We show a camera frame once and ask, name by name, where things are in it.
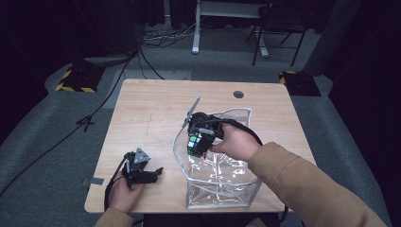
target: black electronic device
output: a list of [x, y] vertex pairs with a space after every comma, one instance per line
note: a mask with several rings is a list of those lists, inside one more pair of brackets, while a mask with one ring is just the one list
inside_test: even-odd
[[110, 179], [109, 184], [106, 187], [104, 195], [104, 210], [106, 211], [109, 207], [109, 196], [112, 191], [113, 184], [120, 178], [116, 179], [118, 171], [121, 166], [124, 165], [122, 169], [122, 177], [127, 180], [127, 187], [131, 188], [135, 183], [156, 183], [159, 179], [159, 175], [162, 174], [163, 168], [160, 167], [154, 172], [144, 171], [145, 166], [148, 164], [150, 157], [140, 148], [136, 149], [136, 152], [128, 152], [124, 155], [123, 160], [115, 171], [114, 175]]
[[207, 150], [212, 147], [215, 139], [223, 139], [224, 131], [222, 124], [230, 124], [250, 135], [252, 135], [257, 143], [263, 145], [259, 137], [248, 127], [241, 123], [227, 118], [218, 118], [212, 114], [197, 112], [191, 115], [188, 122], [188, 144], [187, 153], [197, 158], [205, 158]]

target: table leg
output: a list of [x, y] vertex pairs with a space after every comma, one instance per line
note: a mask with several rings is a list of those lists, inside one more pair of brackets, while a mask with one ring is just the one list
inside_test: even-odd
[[200, 40], [201, 40], [201, 18], [200, 17], [201, 17], [201, 0], [198, 0], [194, 43], [192, 45], [192, 54], [200, 53]]
[[[256, 40], [257, 40], [257, 35], [256, 35], [257, 33], [258, 32], [254, 33], [254, 37]], [[263, 58], [267, 58], [269, 56], [268, 49], [266, 48], [265, 41], [263, 40], [263, 35], [262, 35], [262, 39], [260, 39], [260, 42], [259, 42], [259, 49], [260, 49], [260, 54], [262, 54]]]

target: transparent plastic box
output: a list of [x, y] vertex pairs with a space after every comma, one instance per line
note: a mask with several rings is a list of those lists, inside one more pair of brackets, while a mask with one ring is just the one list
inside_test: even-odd
[[[250, 127], [251, 109], [234, 108], [213, 114]], [[248, 164], [225, 154], [207, 151], [204, 160], [187, 154], [187, 125], [178, 133], [173, 154], [187, 181], [188, 209], [250, 206], [261, 185]]]

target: table top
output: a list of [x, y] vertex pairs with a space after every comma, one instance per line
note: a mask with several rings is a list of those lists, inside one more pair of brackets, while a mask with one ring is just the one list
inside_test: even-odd
[[[234, 96], [235, 91], [244, 94]], [[250, 207], [186, 209], [186, 179], [173, 157], [173, 142], [189, 109], [200, 96], [195, 112], [217, 113], [232, 108], [252, 109], [250, 128], [262, 142], [274, 141], [304, 157], [315, 160], [304, 131], [282, 84], [126, 79], [121, 87], [113, 117], [99, 156], [95, 178], [85, 202], [90, 213], [103, 212], [105, 188], [123, 156], [141, 148], [151, 160], [145, 171], [163, 167], [157, 183], [148, 184], [132, 212], [280, 212], [284, 204], [262, 184]]]

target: beige jacket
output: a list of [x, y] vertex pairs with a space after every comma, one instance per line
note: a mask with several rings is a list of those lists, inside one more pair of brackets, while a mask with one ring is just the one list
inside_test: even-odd
[[[386, 226], [355, 194], [275, 143], [260, 148], [248, 168], [298, 213], [308, 227]], [[132, 226], [132, 223], [128, 215], [109, 208], [96, 226]]]

